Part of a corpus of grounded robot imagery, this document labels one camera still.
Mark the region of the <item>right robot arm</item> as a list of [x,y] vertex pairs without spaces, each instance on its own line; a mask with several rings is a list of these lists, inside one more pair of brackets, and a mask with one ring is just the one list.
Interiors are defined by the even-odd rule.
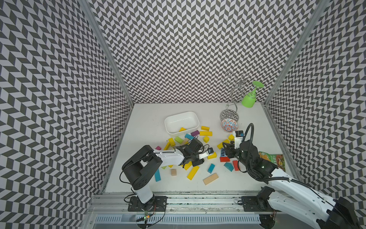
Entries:
[[294,179],[276,164],[259,156],[251,141],[236,148],[234,142],[223,143],[229,158],[245,165],[247,174],[266,186],[256,196],[256,207],[281,211],[314,229],[359,229],[354,205],[345,198],[334,199]]

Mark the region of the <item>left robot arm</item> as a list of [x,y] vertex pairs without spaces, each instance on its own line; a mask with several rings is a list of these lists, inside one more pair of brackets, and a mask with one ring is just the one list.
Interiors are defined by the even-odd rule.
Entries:
[[189,163],[197,167],[204,163],[210,153],[212,150],[208,145],[203,145],[197,138],[171,150],[157,150],[145,145],[122,165],[121,173],[126,176],[142,204],[152,203],[154,194],[148,183],[160,167],[171,165],[184,167]]

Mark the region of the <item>yellow rectangular block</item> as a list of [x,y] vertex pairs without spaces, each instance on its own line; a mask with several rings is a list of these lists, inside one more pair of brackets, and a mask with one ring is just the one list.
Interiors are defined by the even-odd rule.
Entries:
[[213,158],[217,158],[217,154],[214,152],[212,154],[210,154],[207,159],[213,159]]

